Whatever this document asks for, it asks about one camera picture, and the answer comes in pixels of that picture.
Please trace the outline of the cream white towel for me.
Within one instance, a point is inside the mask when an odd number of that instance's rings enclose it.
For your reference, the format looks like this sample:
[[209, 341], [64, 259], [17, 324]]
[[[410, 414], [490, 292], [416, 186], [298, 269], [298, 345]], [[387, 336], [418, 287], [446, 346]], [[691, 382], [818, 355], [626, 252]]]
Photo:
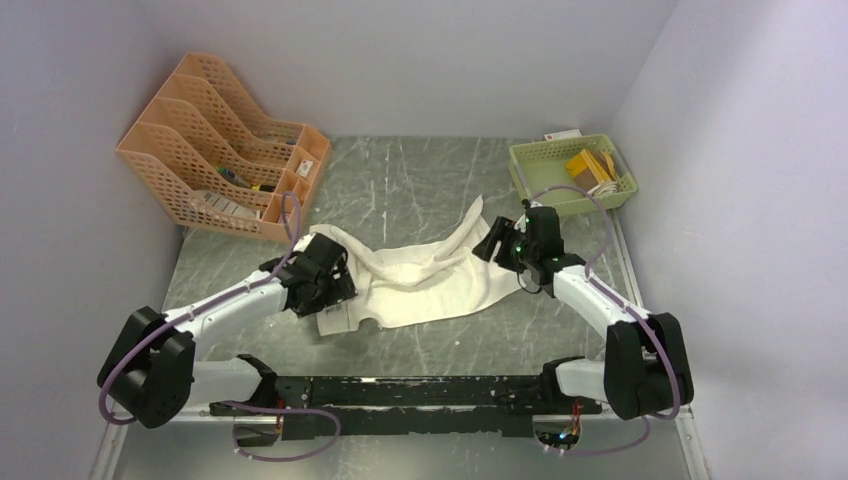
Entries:
[[444, 240], [372, 250], [330, 224], [306, 235], [323, 234], [348, 251], [347, 268], [357, 295], [316, 314], [322, 336], [354, 332], [366, 319], [394, 329], [471, 315], [519, 289], [515, 274], [472, 253], [490, 231], [477, 197], [459, 226]]

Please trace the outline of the yellow brown bear towel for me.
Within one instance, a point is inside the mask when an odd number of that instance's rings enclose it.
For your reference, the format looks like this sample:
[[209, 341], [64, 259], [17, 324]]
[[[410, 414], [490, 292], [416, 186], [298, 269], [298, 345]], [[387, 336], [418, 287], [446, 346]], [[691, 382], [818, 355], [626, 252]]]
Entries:
[[594, 197], [619, 191], [620, 177], [609, 152], [582, 149], [566, 162], [565, 171], [578, 188]]

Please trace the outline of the orange plastic file organizer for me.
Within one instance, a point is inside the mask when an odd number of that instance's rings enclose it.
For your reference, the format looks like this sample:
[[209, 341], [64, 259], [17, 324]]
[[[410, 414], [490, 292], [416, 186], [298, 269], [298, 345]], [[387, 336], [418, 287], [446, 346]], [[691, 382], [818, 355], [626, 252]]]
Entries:
[[178, 225], [286, 243], [331, 155], [315, 127], [270, 117], [221, 58], [189, 52], [116, 147]]

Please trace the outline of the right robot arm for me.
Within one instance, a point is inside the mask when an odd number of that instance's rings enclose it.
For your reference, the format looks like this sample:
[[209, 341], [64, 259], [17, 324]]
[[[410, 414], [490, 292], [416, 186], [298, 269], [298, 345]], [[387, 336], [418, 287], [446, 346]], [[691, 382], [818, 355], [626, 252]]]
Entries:
[[664, 416], [694, 398], [683, 332], [670, 313], [652, 313], [628, 301], [565, 250], [555, 210], [526, 208], [519, 221], [497, 218], [473, 253], [517, 275], [577, 312], [604, 340], [601, 361], [568, 358], [547, 363], [539, 398], [562, 414], [578, 397], [607, 404], [623, 420]]

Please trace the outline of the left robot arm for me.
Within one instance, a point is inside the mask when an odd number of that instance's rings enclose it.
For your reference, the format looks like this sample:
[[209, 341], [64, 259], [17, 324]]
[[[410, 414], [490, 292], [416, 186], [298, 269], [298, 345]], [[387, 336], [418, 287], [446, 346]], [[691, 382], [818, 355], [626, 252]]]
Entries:
[[348, 250], [321, 233], [298, 240], [245, 279], [184, 307], [133, 312], [97, 376], [98, 407], [115, 425], [158, 428], [201, 405], [214, 415], [261, 416], [291, 406], [278, 375], [252, 354], [202, 355], [249, 323], [284, 311], [302, 318], [357, 295]]

